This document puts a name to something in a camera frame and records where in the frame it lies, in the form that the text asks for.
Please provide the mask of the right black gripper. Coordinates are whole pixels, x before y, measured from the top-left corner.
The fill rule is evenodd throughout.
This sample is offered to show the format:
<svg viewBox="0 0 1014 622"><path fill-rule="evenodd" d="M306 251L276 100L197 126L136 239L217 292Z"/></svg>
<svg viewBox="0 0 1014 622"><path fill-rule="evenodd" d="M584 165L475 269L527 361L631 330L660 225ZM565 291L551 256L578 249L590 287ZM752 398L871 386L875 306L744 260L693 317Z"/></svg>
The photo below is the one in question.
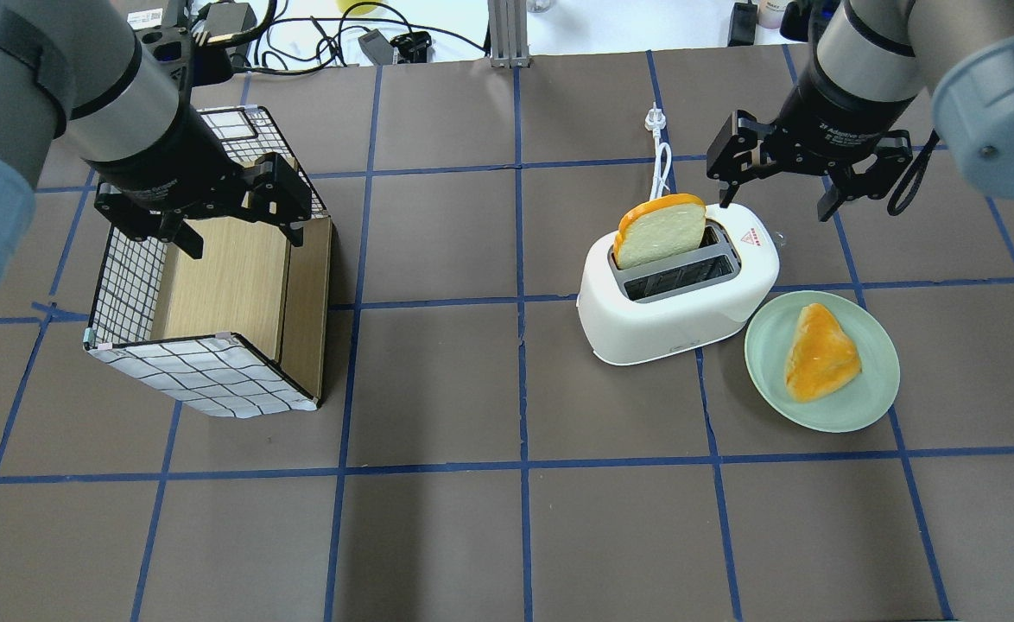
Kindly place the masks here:
<svg viewBox="0 0 1014 622"><path fill-rule="evenodd" d="M909 131L889 131L899 117L898 101L869 101L828 82L799 82L766 124L748 111L734 111L707 149L706 175L719 182L718 205L727 208L746 182L828 172L831 187L816 205L818 220L827 223L844 202L883 198L906 172L913 159ZM854 172L851 164L871 153L874 163Z"/></svg>

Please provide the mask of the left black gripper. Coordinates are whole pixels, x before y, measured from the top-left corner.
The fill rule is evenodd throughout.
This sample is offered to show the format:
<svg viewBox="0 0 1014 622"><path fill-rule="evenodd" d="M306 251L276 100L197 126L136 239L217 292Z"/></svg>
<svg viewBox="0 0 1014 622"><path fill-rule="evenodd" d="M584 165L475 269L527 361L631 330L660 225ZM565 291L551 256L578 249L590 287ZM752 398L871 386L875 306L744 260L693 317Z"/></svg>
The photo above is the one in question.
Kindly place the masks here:
<svg viewBox="0 0 1014 622"><path fill-rule="evenodd" d="M196 260L204 240L187 221L241 216L245 197L244 220L273 225L294 247L313 217L313 189L294 162L269 152L243 168L190 105L143 152L92 166L100 174L95 206L113 227L136 241L174 244Z"/></svg>

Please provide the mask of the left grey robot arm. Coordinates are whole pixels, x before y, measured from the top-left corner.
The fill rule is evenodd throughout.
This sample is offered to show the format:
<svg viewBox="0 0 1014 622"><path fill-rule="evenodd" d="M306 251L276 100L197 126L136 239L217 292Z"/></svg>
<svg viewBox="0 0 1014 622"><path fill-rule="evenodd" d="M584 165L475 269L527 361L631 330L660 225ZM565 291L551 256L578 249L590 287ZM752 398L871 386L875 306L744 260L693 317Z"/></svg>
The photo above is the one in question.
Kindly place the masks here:
<svg viewBox="0 0 1014 622"><path fill-rule="evenodd" d="M203 253L193 220L230 217L302 245L314 190L275 153L233 161L191 106L193 87L230 78L228 48L270 27L135 30L108 1L0 1L0 283L34 216L52 141L69 136L100 174L96 206L136 241Z"/></svg>

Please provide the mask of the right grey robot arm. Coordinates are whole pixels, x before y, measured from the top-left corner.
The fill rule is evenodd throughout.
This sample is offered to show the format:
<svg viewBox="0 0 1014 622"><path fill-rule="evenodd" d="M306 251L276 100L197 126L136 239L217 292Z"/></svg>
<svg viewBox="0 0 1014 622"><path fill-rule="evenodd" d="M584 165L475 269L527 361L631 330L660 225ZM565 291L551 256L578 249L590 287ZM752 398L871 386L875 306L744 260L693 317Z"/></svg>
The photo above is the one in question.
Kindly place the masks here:
<svg viewBox="0 0 1014 622"><path fill-rule="evenodd" d="M1014 1L826 1L808 65L771 122L735 111L706 158L731 204L745 182L827 176L818 205L887 198L899 215L945 145L977 192L1014 200Z"/></svg>

